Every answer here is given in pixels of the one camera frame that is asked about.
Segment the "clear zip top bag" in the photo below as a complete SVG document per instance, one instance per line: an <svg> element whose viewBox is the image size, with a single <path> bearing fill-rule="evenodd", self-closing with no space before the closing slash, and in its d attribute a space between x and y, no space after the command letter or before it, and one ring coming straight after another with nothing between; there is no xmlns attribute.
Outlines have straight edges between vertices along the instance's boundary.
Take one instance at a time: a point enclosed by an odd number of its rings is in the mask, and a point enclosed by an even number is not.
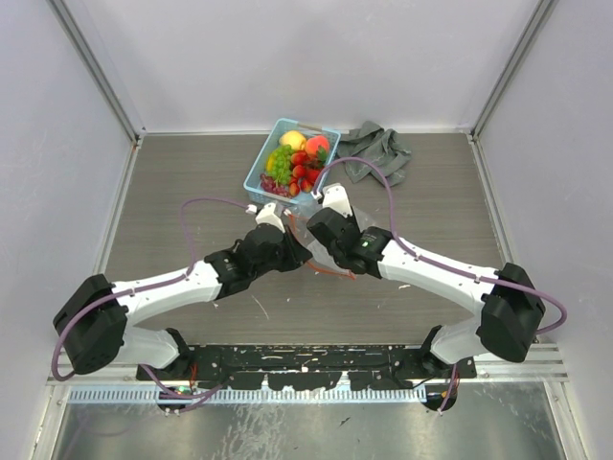
<svg viewBox="0 0 613 460"><path fill-rule="evenodd" d="M284 217L292 235L310 252L308 265L322 273L351 279L365 273L365 264L352 251L363 232L376 225L370 215L358 208L342 213L311 202L287 208Z"/></svg>

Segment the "blue plastic basket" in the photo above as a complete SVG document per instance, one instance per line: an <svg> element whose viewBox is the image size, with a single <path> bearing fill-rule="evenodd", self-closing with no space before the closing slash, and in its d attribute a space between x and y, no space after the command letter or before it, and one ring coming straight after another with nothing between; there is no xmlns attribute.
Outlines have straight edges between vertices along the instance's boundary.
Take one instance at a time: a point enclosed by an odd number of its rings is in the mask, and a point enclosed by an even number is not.
<svg viewBox="0 0 613 460"><path fill-rule="evenodd" d="M314 186L326 181L322 169L335 158L340 137L335 129L279 119L243 182L250 200L286 206L310 202Z"/></svg>

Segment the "yellow apple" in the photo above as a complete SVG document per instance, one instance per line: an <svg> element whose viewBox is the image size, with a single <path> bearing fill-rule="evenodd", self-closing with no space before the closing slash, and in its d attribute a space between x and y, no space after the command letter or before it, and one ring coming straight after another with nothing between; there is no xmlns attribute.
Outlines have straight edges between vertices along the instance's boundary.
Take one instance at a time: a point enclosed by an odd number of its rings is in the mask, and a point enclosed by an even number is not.
<svg viewBox="0 0 613 460"><path fill-rule="evenodd" d="M302 150L307 142L305 135L298 130L290 130L284 133L280 140L281 147L290 147L292 150Z"/></svg>

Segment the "orange peach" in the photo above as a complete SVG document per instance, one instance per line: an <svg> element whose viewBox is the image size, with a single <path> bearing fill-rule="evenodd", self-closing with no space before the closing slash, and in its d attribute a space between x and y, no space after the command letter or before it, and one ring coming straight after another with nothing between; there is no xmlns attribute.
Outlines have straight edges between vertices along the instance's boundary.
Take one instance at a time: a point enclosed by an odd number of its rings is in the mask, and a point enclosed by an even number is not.
<svg viewBox="0 0 613 460"><path fill-rule="evenodd" d="M329 153L329 140L323 135L310 137L305 142L304 150L310 156L327 155Z"/></svg>

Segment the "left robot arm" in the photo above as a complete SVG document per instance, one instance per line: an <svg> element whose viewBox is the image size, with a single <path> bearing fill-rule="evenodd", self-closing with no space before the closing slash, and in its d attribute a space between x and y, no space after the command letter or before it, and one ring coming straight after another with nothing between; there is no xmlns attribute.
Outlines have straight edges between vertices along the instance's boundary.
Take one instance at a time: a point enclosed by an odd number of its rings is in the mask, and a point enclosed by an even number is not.
<svg viewBox="0 0 613 460"><path fill-rule="evenodd" d="M92 275L53 320L56 350L66 353L73 375L92 374L119 361L183 379L192 357L178 333L144 330L139 323L243 292L263 275L296 270L311 257L289 228L264 223L191 267L131 282L111 283L102 274Z"/></svg>

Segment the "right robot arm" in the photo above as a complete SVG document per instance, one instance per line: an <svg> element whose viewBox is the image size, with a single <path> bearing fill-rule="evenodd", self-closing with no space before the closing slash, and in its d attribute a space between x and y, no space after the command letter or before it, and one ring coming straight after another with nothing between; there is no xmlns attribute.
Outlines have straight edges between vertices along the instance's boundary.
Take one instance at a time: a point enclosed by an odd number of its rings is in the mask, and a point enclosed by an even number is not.
<svg viewBox="0 0 613 460"><path fill-rule="evenodd" d="M471 313L465 321L430 331L420 347L420 366L428 376L448 376L459 361L483 354L512 363L526 359L545 308L522 267L471 268L421 251L389 230L360 229L355 217L330 208L316 212L306 228L337 266L356 275L408 283Z"/></svg>

